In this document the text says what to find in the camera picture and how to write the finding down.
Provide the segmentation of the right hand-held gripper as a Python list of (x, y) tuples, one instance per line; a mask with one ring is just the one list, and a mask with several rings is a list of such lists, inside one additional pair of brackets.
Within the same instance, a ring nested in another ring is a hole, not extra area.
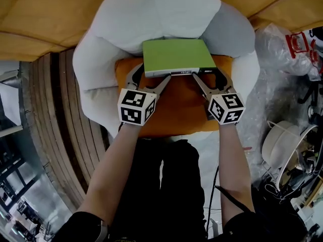
[(213, 72), (216, 78), (215, 89), (209, 88), (196, 73), (192, 76), (208, 101), (208, 113), (218, 124), (236, 124), (246, 109), (241, 94), (235, 91), (233, 81), (226, 72), (219, 68)]

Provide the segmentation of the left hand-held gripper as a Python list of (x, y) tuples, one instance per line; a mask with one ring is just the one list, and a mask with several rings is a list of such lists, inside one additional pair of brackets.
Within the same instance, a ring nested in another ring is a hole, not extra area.
[(161, 95), (171, 79), (167, 75), (155, 87), (139, 88), (144, 64), (135, 66), (126, 76), (126, 87), (121, 89), (118, 100), (119, 120), (122, 123), (144, 126), (155, 112), (157, 96)]

